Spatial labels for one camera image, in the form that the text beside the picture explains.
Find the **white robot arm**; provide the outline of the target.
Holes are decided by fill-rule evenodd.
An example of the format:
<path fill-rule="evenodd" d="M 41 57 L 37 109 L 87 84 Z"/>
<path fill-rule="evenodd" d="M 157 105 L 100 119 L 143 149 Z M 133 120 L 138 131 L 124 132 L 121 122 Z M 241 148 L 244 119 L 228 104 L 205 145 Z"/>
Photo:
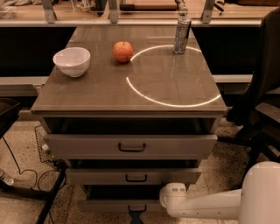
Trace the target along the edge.
<path fill-rule="evenodd" d="M 280 164 L 255 164 L 240 189 L 192 199 L 186 197 L 184 184 L 170 183 L 160 190 L 159 201 L 172 217 L 280 224 Z"/>

